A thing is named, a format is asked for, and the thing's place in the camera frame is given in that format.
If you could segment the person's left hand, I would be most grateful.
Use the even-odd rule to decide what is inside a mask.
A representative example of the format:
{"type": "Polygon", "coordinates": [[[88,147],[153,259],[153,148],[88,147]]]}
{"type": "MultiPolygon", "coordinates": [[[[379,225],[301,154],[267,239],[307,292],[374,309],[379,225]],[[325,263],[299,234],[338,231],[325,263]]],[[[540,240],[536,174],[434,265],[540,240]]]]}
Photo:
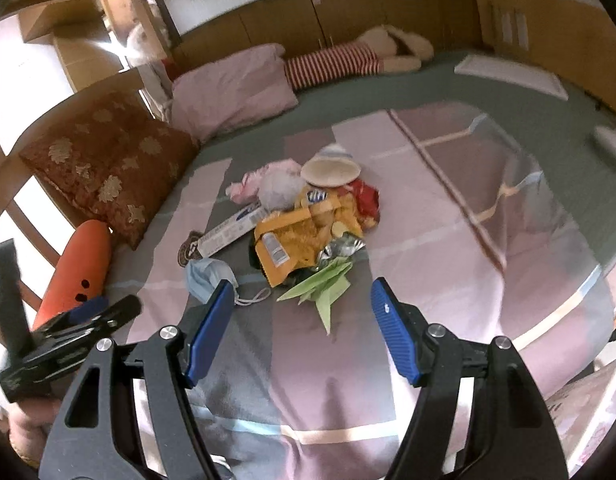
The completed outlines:
{"type": "Polygon", "coordinates": [[[38,469],[46,446],[46,427],[52,425],[61,401],[51,398],[26,399],[9,410],[9,441],[25,464],[38,469]]]}

